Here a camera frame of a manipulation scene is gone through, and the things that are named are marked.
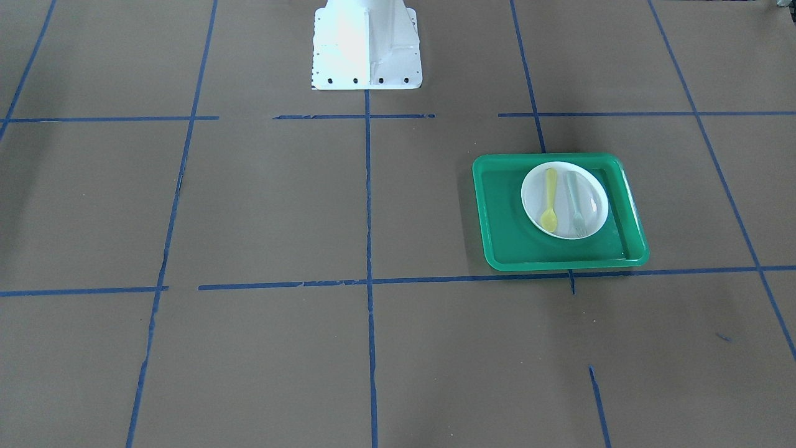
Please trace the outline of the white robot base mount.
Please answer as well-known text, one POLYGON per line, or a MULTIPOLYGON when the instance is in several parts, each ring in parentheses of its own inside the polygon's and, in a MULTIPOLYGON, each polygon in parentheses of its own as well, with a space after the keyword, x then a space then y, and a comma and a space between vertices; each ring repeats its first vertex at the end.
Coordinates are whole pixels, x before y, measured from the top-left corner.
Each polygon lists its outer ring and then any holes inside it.
POLYGON ((313 17, 311 88, 418 89, 415 9, 403 1, 328 1, 313 17))

